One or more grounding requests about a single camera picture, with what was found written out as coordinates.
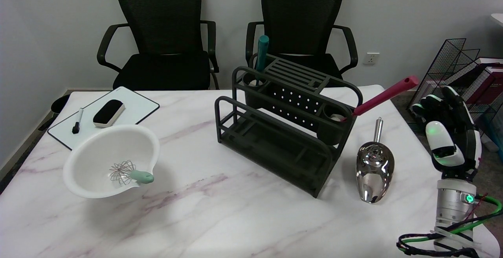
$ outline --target red wire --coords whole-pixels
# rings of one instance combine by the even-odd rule
[[[487,196],[487,193],[486,193],[486,194],[484,194],[484,195],[482,196],[482,198],[480,198],[480,200],[478,201],[478,203],[477,203],[477,204],[475,205],[475,207],[472,209],[472,211],[470,212],[470,214],[468,214],[468,215],[467,215],[467,217],[465,218],[465,220],[466,220],[466,219],[468,219],[468,218],[469,218],[469,217],[473,214],[473,212],[475,211],[475,209],[476,209],[476,208],[478,208],[478,206],[480,206],[480,203],[482,203],[482,201],[484,200],[484,198],[485,198],[486,196]]]

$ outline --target red handle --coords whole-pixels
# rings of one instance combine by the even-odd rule
[[[382,92],[381,94],[373,97],[372,99],[368,100],[367,102],[356,107],[356,109],[354,109],[354,112],[352,114],[353,115],[362,115],[363,113],[370,111],[374,107],[382,104],[383,102],[386,102],[387,100],[395,97],[396,95],[414,88],[418,84],[419,84],[419,80],[415,76],[409,76],[407,78],[404,78],[400,82],[391,86],[386,91]]]

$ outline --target whiteboard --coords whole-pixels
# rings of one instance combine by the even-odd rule
[[[125,107],[113,125],[136,125],[159,108],[158,103],[143,97],[139,93],[125,87],[119,87],[83,107],[79,133],[72,133],[72,128],[77,121],[77,111],[75,111],[68,118],[51,127],[47,131],[48,134],[68,149],[73,150],[87,138],[103,129],[94,125],[93,118],[108,101],[113,99],[121,101]]]

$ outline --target kitchen utensil organizer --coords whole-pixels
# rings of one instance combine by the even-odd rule
[[[250,85],[257,79],[259,86]],[[354,107],[320,94],[325,87],[350,88],[363,102],[353,84],[269,54],[262,73],[236,68],[232,98],[215,101],[218,142],[318,197],[356,120]],[[246,104],[237,101],[238,89]],[[233,109],[221,118],[223,101]],[[347,120],[332,120],[333,114]]]

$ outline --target white mixing bowl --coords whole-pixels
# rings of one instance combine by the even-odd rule
[[[139,125],[117,125],[102,129],[74,149],[63,167],[66,187],[85,198],[117,195],[140,183],[123,186],[110,180],[114,163],[131,160],[136,170],[153,174],[159,157],[159,140]]]

